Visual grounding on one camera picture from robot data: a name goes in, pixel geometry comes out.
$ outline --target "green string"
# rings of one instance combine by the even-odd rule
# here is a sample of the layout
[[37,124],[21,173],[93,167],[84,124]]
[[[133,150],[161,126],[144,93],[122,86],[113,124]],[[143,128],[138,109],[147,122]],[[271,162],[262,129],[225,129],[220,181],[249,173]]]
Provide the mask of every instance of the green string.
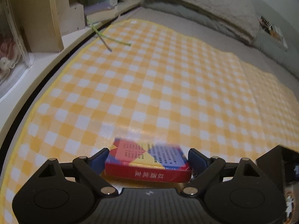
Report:
[[125,43],[125,42],[123,42],[123,41],[116,40],[116,39],[110,38],[110,37],[108,37],[108,36],[106,36],[106,35],[103,35],[103,33],[100,33],[100,32],[96,29],[96,27],[95,27],[95,26],[94,26],[88,19],[86,19],[86,21],[89,23],[89,25],[92,27],[93,31],[95,31],[96,34],[97,34],[99,37],[104,37],[104,38],[109,39],[109,40],[111,40],[111,41],[114,41],[114,42],[116,42],[116,43],[123,44],[123,45],[127,45],[127,46],[131,46],[131,45],[132,45],[131,43]]

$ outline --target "tissue box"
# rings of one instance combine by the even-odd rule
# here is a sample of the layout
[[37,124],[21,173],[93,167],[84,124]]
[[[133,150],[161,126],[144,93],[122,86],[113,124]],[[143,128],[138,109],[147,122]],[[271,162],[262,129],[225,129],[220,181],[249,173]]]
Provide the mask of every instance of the tissue box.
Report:
[[192,168],[179,146],[115,139],[105,174],[154,182],[189,182]]

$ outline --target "black box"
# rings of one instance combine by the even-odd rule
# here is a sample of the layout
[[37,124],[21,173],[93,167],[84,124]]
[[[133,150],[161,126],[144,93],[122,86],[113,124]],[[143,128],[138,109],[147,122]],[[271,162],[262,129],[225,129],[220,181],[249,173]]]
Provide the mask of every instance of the black box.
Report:
[[257,165],[286,197],[285,224],[296,223],[299,219],[299,153],[278,145],[259,157]]

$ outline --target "bed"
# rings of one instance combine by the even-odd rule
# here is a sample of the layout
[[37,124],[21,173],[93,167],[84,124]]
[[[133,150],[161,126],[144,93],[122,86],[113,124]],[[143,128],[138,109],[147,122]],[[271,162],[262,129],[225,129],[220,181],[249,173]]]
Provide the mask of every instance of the bed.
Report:
[[[299,77],[299,34],[262,0],[142,0],[144,7],[175,14],[252,46]],[[279,26],[286,49],[259,26],[261,16]]]
[[[143,7],[105,34],[132,47],[106,40],[109,53],[92,38],[49,80],[18,127],[1,173],[2,223],[17,223],[13,196],[47,158],[91,156],[114,137],[171,142],[231,162],[255,160],[277,144],[299,150],[299,82],[256,48]],[[118,190],[182,187],[107,179]]]

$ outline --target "metal screw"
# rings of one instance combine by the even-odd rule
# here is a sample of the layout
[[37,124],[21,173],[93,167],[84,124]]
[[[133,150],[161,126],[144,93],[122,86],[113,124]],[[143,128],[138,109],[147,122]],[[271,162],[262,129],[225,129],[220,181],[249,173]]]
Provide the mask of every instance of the metal screw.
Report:
[[198,192],[197,188],[194,187],[187,187],[183,189],[183,192],[188,195],[194,195]]
[[109,195],[109,194],[113,194],[115,191],[116,191],[115,188],[109,187],[109,186],[101,188],[101,192],[103,194],[108,194]]

